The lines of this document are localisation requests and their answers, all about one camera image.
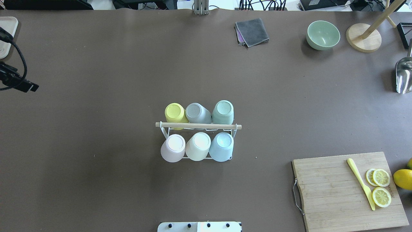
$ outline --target wooden dowel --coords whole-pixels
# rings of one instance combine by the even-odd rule
[[[164,123],[163,127],[172,128],[202,128],[202,129],[231,129],[241,130],[242,125],[226,125],[226,124],[200,124],[200,123]],[[160,127],[160,122],[156,122],[156,127]]]
[[[395,0],[386,10],[383,12],[378,19],[360,36],[362,39],[366,39],[370,34],[376,30],[376,28],[381,25],[381,23],[386,19],[387,16],[392,14],[404,0]]]
[[[387,9],[387,8],[389,7],[389,3],[390,3],[390,1],[387,0],[387,1],[386,1],[385,9]],[[396,28],[396,24],[393,22],[393,20],[392,20],[389,16],[387,16],[386,19],[387,19],[388,22],[392,25],[393,28]]]

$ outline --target wooden cutting board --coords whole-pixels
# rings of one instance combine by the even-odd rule
[[[392,196],[386,208],[372,211],[350,169],[352,158],[367,186],[366,171],[382,168],[391,176],[385,187]],[[409,225],[383,152],[293,160],[307,232],[349,232]]]

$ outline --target white wire rack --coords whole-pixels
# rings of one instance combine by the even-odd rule
[[[196,128],[201,128],[205,129],[206,131],[217,131],[217,130],[223,130],[230,132],[229,134],[234,138],[236,135],[237,130],[242,129],[242,125],[239,124],[232,124],[232,125],[226,125],[226,124],[200,124],[200,123],[164,123],[162,121],[156,122],[156,127],[160,127],[160,130],[162,131],[164,137],[167,139],[171,133],[173,128],[183,128],[185,130],[194,130]]]

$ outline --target folded cloth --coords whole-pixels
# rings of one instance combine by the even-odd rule
[[[269,36],[266,33],[266,29],[261,18],[235,22],[235,26],[248,47],[252,47],[269,40]]]
[[[234,29],[235,29],[235,31],[236,31],[236,37],[237,37],[237,42],[238,42],[238,44],[244,46],[246,43],[245,43],[245,41],[243,40],[242,36],[240,35],[239,30],[238,30],[236,27],[234,27]]]

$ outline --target plastic knife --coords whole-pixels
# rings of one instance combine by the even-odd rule
[[[371,192],[370,188],[368,186],[366,186],[365,183],[363,182],[362,177],[359,174],[358,168],[356,167],[356,164],[353,161],[353,159],[349,158],[348,159],[348,164],[349,164],[349,167],[351,167],[351,169],[352,169],[353,173],[355,174],[356,178],[358,179],[360,185],[362,186],[363,191],[365,192],[366,197],[368,198],[371,209],[375,210],[375,202],[373,201],[373,198],[372,198],[372,192]]]

